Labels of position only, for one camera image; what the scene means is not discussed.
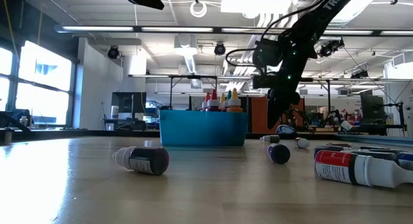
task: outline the robotic arm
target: robotic arm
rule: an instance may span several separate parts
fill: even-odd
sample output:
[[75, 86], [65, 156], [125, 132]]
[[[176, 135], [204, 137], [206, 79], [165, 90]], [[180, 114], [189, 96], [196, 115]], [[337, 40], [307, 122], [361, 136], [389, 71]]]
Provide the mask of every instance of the robotic arm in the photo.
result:
[[[306, 8], [305, 10], [314, 9], [305, 13], [291, 28], [281, 33], [277, 41], [264, 38], [265, 32], [261, 40], [256, 42], [257, 48], [253, 54], [254, 66], [265, 69], [267, 65], [278, 66], [282, 62], [279, 72], [274, 76], [264, 74], [253, 78], [254, 88], [270, 88], [267, 94], [268, 128], [276, 124], [290, 104], [299, 103], [300, 96], [296, 89], [308, 58], [317, 58], [314, 44], [318, 42], [331, 20], [349, 1], [351, 0], [319, 0]], [[280, 20], [272, 23], [268, 29]]]

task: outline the wooden table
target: wooden table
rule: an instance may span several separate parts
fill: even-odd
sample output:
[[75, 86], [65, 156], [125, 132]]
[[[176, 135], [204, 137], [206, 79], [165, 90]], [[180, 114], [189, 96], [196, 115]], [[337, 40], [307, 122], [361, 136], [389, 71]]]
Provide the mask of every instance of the wooden table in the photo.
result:
[[0, 147], [0, 223], [411, 223], [413, 185], [357, 187], [316, 178], [313, 147], [273, 164], [267, 146], [168, 147], [163, 176], [111, 155], [159, 139], [84, 137]]

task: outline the box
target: box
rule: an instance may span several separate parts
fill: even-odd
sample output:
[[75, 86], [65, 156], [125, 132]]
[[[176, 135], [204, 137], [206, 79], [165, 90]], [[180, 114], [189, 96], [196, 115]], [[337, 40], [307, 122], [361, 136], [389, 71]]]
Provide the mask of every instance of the box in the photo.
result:
[[160, 110], [159, 125], [164, 146], [242, 146], [248, 114]]

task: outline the metal pole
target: metal pole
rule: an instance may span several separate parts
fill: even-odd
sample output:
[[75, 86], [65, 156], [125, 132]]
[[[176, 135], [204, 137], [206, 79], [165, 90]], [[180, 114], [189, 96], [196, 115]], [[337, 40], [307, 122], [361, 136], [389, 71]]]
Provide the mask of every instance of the metal pole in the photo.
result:
[[331, 94], [330, 94], [330, 80], [327, 80], [327, 92], [328, 92], [328, 114], [331, 113]]
[[174, 85], [172, 84], [172, 81], [174, 80], [173, 77], [170, 78], [170, 92], [169, 92], [169, 110], [172, 110], [172, 89]]

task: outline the white ceiling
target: white ceiling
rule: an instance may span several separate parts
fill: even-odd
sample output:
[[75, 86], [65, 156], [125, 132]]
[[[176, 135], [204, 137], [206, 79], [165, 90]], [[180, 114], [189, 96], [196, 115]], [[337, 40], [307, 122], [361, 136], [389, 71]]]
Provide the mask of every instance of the white ceiling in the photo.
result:
[[[255, 26], [258, 18], [246, 19], [241, 14], [221, 13], [218, 7], [208, 6], [206, 16], [197, 18], [190, 14], [190, 3], [174, 3], [172, 7], [165, 3], [164, 10], [154, 10], [142, 6], [134, 6], [127, 0], [27, 0], [29, 3], [40, 7], [57, 22], [72, 25], [178, 25], [183, 26]], [[299, 3], [305, 6], [311, 3], [307, 0]], [[413, 0], [399, 0], [399, 2], [413, 3]], [[409, 14], [413, 6], [407, 5], [369, 5], [358, 17], [346, 27], [349, 28], [413, 28], [413, 19]], [[149, 68], [177, 68], [179, 64], [185, 64], [183, 57], [173, 54], [174, 35], [172, 34], [105, 34], [105, 37], [138, 37], [147, 46], [149, 51], [156, 56], [157, 62], [149, 62]], [[223, 41], [227, 51], [235, 47], [246, 47], [250, 36], [237, 35], [196, 35], [197, 44], [203, 45], [203, 54], [195, 56], [196, 63], [222, 65], [223, 57], [213, 56], [214, 45], [217, 41]], [[377, 50], [377, 55], [391, 54], [395, 50], [413, 48], [413, 38], [381, 38], [381, 37], [346, 37], [346, 47], [358, 63], [370, 61], [372, 76], [382, 74], [382, 62], [387, 57], [372, 56], [372, 49]], [[133, 52], [134, 47], [124, 47], [125, 52]], [[334, 57], [322, 63], [311, 60], [306, 67], [307, 74], [324, 72], [323, 75], [337, 75], [338, 73], [353, 68], [355, 63], [348, 58], [345, 51], [336, 52]]]

